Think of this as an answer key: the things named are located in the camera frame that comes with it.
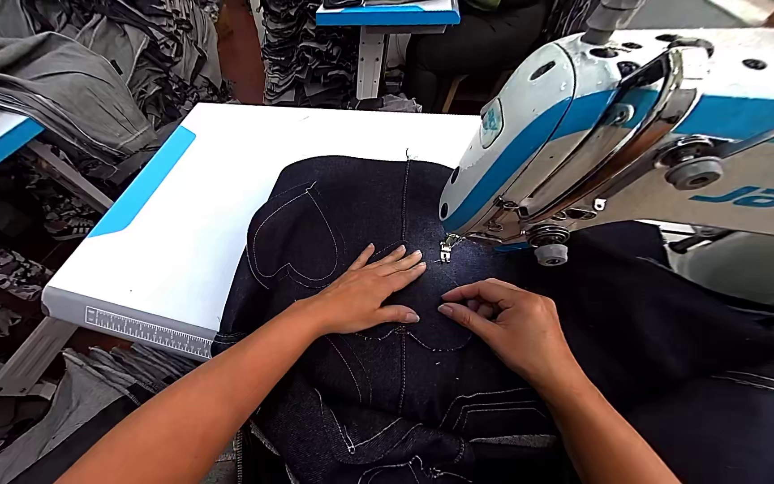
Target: metal table leg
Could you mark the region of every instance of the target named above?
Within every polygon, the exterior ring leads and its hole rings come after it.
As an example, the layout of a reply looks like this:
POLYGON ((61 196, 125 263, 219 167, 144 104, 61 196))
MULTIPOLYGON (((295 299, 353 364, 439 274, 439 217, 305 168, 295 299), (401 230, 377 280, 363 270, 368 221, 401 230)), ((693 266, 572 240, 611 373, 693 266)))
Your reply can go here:
POLYGON ((387 37, 371 32, 371 27, 360 27, 360 50, 357 60, 357 98, 378 97, 387 37))
POLYGON ((73 166, 53 154, 47 145, 33 139, 26 144, 26 147, 40 157, 39 169, 46 171, 50 177, 91 205, 93 209, 106 214, 113 206, 113 201, 108 196, 86 180, 73 166))
POLYGON ((65 346, 76 324, 46 317, 5 364, 0 363, 0 396, 40 395, 52 398, 56 385, 40 376, 65 346))

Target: right hand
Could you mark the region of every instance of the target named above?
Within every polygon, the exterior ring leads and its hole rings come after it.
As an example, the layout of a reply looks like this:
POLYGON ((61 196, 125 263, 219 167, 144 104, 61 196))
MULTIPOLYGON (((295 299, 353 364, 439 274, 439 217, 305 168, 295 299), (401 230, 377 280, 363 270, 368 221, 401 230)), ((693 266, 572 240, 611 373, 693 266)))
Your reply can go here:
POLYGON ((438 311, 482 338, 538 390, 557 385, 564 371, 577 366, 551 299, 497 279, 461 286, 441 297, 446 303, 438 311))

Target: left hand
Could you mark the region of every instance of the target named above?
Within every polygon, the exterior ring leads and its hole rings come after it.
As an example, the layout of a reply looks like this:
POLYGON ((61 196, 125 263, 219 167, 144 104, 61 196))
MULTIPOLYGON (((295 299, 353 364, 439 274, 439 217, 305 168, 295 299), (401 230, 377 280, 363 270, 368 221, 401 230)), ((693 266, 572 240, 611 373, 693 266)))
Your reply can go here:
POLYGON ((367 265, 375 252, 370 244, 348 270, 320 293, 292 304, 288 309, 300 312, 316 324, 320 335, 355 333, 387 321, 415 323, 420 320, 407 306, 384 306, 387 296, 410 284, 426 271, 422 254, 405 256, 405 247, 397 247, 385 258, 367 265))

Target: metal lever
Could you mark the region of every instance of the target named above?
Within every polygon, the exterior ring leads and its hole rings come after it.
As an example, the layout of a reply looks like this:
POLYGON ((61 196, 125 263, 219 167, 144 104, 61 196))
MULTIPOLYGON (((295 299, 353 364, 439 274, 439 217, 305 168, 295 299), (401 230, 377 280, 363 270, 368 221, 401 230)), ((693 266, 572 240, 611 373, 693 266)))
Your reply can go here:
POLYGON ((725 158, 732 157, 737 153, 742 153, 745 150, 757 147, 761 143, 766 143, 766 141, 771 139, 774 139, 774 127, 764 131, 763 133, 756 134, 755 136, 752 136, 748 139, 721 144, 717 147, 713 147, 707 150, 702 154, 716 156, 724 160, 725 158))
MULTIPOLYGON (((700 83, 707 75, 707 52, 703 48, 675 47, 662 52, 620 82, 613 104, 627 91, 663 79, 659 96, 648 114, 611 149, 586 176, 530 217, 531 222, 546 220, 572 207, 628 169, 642 154, 671 133, 697 104, 700 83)), ((603 126, 597 125, 594 131, 603 126)), ((585 139, 592 139, 593 133, 585 139)), ((580 151, 579 147, 570 159, 580 151)))

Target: stack of fabric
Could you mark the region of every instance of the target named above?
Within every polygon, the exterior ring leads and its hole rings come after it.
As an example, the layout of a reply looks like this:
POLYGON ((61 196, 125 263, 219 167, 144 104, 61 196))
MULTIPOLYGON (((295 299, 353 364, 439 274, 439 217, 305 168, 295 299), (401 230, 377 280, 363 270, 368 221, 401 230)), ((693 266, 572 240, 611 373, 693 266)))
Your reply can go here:
POLYGON ((0 62, 0 108, 36 119, 83 174, 120 182, 150 157, 122 160, 156 150, 171 132, 164 128, 196 103, 231 99, 211 21, 217 6, 0 0, 0 59, 8 59, 0 62))
POLYGON ((58 32, 112 64, 157 128, 225 102, 210 12, 217 0, 0 0, 0 37, 58 32))
POLYGON ((344 108, 352 98, 358 27, 317 27, 320 0, 262 0, 265 104, 344 108))
POLYGON ((62 355, 67 371, 47 415, 0 452, 2 484, 54 482, 116 423, 195 368, 139 344, 62 355))

